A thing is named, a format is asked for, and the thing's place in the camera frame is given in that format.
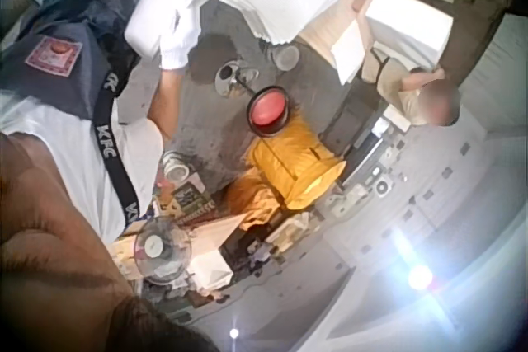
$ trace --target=dark apron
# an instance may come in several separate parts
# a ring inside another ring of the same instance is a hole
[[[123,36],[125,20],[100,0],[55,0],[26,20],[19,38],[2,54],[0,89],[32,96],[54,108],[93,122],[98,147],[125,214],[126,227],[139,216],[139,203],[111,130],[111,110],[138,55]],[[82,43],[68,77],[25,63],[47,35]]]

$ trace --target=apron strap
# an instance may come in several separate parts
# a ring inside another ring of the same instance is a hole
[[[111,112],[114,100],[123,91],[125,80],[110,71],[103,83],[93,112],[93,128],[97,146],[101,152],[106,171],[125,215],[125,229],[139,217],[139,201],[132,181],[117,149],[116,137],[111,126]]]
[[[382,61],[380,56],[374,51],[374,49],[370,49],[370,52],[372,53],[372,55],[374,55],[374,58],[376,58],[376,61],[378,61],[379,63],[378,75],[376,76],[376,85],[377,85],[380,79],[380,76],[381,76],[381,72],[383,72],[383,69],[385,65],[387,64],[387,62],[390,60],[390,57],[387,56],[387,58],[385,58],[385,60]]]

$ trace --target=white shirt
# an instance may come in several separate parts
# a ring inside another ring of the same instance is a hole
[[[126,126],[112,111],[112,129],[121,160],[134,186],[141,214],[152,199],[153,184],[163,152],[163,139],[148,119]],[[63,113],[33,97],[21,99],[0,92],[0,130],[34,135],[45,143],[62,176],[73,205],[104,243],[123,232],[125,216],[106,172],[90,120]]]
[[[388,55],[379,49],[374,50],[379,58],[384,61]],[[369,52],[365,56],[361,78],[366,82],[375,83],[380,70],[380,63],[375,56]],[[411,122],[413,125],[424,125],[427,123],[418,105],[420,90],[401,91],[402,80],[410,72],[397,59],[391,58],[381,71],[378,81],[379,94]]]

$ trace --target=bright light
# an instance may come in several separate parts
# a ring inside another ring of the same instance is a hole
[[[238,337],[238,330],[237,329],[231,329],[231,331],[229,332],[229,336],[232,339],[236,340],[237,337]]]
[[[426,265],[415,265],[409,273],[408,282],[415,290],[426,289],[432,282],[432,272]]]

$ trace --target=white box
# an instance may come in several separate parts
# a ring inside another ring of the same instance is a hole
[[[366,20],[376,41],[433,69],[447,45],[453,18],[418,0],[372,0]]]

